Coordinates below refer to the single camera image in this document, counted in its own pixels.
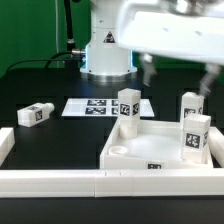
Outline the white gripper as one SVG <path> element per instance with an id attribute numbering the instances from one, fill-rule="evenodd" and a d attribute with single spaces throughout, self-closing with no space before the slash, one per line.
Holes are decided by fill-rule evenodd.
<path id="1" fill-rule="evenodd" d="M 211 63 L 199 88 L 207 97 L 224 65 L 224 0 L 197 0 L 193 15 L 188 9 L 187 0 L 125 0 L 118 13 L 117 44 L 143 53 L 146 86 L 156 75 L 151 55 Z"/>

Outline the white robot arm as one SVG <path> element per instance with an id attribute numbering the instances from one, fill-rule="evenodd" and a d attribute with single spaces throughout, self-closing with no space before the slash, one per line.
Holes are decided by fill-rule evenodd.
<path id="1" fill-rule="evenodd" d="M 156 56 L 200 62 L 207 74 L 206 96 L 224 67 L 224 0 L 90 0 L 91 39 L 81 71 L 101 80 L 136 70 L 140 54 L 143 83 L 156 73 Z"/>

